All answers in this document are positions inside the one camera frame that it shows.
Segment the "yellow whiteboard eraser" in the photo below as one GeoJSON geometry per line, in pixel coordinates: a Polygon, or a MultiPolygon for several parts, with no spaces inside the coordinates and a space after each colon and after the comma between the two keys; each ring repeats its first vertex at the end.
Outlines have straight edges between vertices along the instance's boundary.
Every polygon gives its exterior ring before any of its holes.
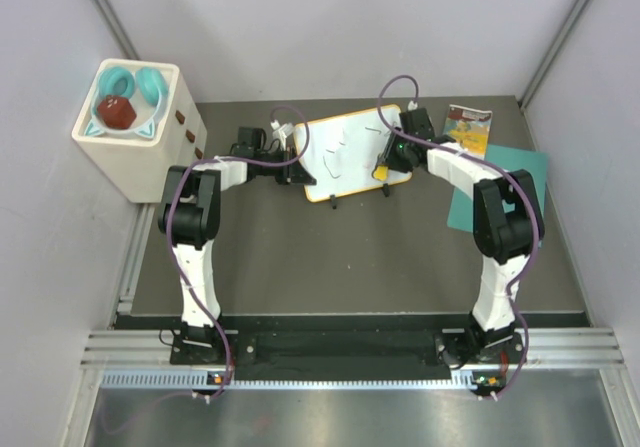
{"type": "Polygon", "coordinates": [[[379,182],[386,182],[389,176],[389,168],[386,165],[378,165],[372,172],[372,177],[379,182]]]}

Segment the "yellow-framed whiteboard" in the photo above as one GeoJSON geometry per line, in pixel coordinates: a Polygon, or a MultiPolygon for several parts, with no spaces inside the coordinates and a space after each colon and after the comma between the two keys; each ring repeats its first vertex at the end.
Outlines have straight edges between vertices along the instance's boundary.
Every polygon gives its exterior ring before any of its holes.
{"type": "Polygon", "coordinates": [[[373,176],[378,155],[391,132],[375,108],[328,117],[293,131],[301,165],[316,180],[305,187],[307,200],[316,203],[381,188],[373,176]]]}

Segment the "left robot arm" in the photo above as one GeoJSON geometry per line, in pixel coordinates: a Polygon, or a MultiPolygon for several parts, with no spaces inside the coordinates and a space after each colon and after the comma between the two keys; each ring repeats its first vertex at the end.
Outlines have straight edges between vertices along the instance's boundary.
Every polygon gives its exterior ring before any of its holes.
{"type": "Polygon", "coordinates": [[[256,177],[272,177],[279,185],[316,183],[300,162],[308,145],[297,148],[289,142],[294,126],[274,121],[271,127],[275,147],[265,145],[264,130],[241,127],[228,155],[173,166],[167,173],[158,227],[177,267],[183,298],[173,365],[231,363],[230,343],[219,322],[212,261],[221,194],[256,177]]]}

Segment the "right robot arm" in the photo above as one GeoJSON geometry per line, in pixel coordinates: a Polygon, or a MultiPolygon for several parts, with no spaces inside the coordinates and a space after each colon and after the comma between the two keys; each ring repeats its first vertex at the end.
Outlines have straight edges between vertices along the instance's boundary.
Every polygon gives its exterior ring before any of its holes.
{"type": "Polygon", "coordinates": [[[378,169],[411,172],[421,167],[472,201],[473,236],[482,254],[482,272],[478,298],[458,352],[462,364],[472,358],[490,362],[514,336],[519,283],[544,236],[533,177],[526,170],[508,172],[475,157],[449,136],[425,139],[432,128],[426,110],[416,104],[399,114],[399,127],[391,125],[381,107],[377,114],[390,132],[378,156],[378,169]]]}

